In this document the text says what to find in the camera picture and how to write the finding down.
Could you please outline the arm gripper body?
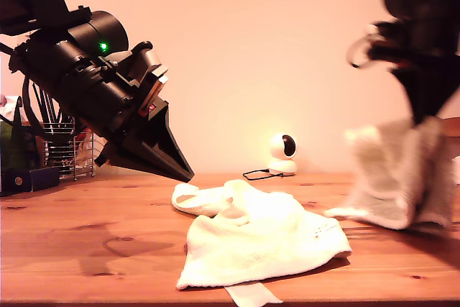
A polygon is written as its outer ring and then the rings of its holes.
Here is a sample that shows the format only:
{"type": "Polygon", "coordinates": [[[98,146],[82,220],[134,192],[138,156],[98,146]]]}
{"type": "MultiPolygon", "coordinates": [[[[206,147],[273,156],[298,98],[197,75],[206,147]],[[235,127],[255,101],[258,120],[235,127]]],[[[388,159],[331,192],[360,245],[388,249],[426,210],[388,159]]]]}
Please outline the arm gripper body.
{"type": "MultiPolygon", "coordinates": [[[[133,73],[121,74],[110,60],[80,60],[59,77],[59,102],[106,143],[121,142],[130,133],[142,139],[154,101],[162,101],[158,94],[166,72],[163,65],[151,65],[137,80],[133,73]]],[[[96,164],[106,163],[105,144],[96,164]]]]}

